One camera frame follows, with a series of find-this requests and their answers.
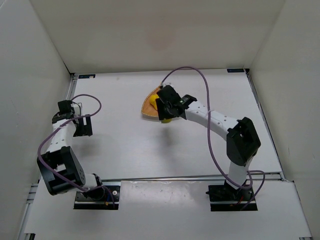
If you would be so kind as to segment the green yellow fake citrus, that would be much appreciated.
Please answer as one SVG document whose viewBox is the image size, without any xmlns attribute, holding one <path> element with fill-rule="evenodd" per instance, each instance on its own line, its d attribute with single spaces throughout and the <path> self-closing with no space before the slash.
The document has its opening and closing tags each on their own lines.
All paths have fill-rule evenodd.
<svg viewBox="0 0 320 240">
<path fill-rule="evenodd" d="M 172 121 L 172 119 L 163 119 L 163 120 L 161 120 L 161 123 L 167 124 L 167 123 L 170 123 L 171 121 Z"/>
</svg>

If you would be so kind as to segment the yellow fake pear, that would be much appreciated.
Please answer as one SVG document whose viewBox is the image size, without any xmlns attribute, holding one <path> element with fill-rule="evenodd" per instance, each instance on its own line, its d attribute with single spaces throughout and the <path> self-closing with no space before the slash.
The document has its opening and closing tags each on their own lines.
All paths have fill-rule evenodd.
<svg viewBox="0 0 320 240">
<path fill-rule="evenodd" d="M 149 103 L 153 106 L 153 108 L 157 111 L 157 99 L 159 96 L 157 94 L 153 94 L 149 97 Z"/>
</svg>

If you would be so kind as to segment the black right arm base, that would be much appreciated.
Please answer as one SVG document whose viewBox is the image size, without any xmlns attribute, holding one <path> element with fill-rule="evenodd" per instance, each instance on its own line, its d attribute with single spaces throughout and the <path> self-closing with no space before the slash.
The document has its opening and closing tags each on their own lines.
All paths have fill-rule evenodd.
<svg viewBox="0 0 320 240">
<path fill-rule="evenodd" d="M 209 197 L 211 212 L 257 211 L 253 188 L 234 189 L 226 182 L 223 185 L 209 185 L 206 194 Z"/>
</svg>

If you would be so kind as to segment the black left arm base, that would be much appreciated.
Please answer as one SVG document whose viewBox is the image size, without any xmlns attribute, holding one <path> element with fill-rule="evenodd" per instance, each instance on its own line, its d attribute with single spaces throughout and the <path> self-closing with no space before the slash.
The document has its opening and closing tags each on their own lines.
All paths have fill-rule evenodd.
<svg viewBox="0 0 320 240">
<path fill-rule="evenodd" d="M 121 182 L 120 181 L 103 181 L 107 190 L 99 190 L 94 195 L 85 196 L 77 191 L 73 209 L 74 210 L 108 210 L 116 211 L 120 205 Z"/>
</svg>

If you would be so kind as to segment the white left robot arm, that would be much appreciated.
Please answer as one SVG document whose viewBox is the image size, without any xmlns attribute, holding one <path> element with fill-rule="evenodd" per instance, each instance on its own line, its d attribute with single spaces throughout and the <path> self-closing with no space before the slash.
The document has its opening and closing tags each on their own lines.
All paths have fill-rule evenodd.
<svg viewBox="0 0 320 240">
<path fill-rule="evenodd" d="M 72 100 L 58 102 L 59 111 L 52 118 L 55 132 L 45 153 L 37 158 L 37 164 L 44 183 L 51 195 L 75 190 L 79 186 L 82 192 L 101 186 L 101 179 L 94 173 L 87 174 L 72 149 L 75 137 L 92 136 L 90 115 L 78 118 L 82 105 Z"/>
</svg>

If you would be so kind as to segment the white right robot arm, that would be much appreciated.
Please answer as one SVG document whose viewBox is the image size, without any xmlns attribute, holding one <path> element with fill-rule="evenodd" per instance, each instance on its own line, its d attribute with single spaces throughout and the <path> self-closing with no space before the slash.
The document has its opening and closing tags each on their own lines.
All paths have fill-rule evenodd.
<svg viewBox="0 0 320 240">
<path fill-rule="evenodd" d="M 181 97 L 169 84 L 160 86 L 156 94 L 159 120 L 183 118 L 206 127 L 208 135 L 214 132 L 226 142 L 229 171 L 226 174 L 221 167 L 217 168 L 231 188 L 248 189 L 244 184 L 249 166 L 261 146 L 253 121 L 247 117 L 236 119 L 210 110 L 191 95 Z"/>
</svg>

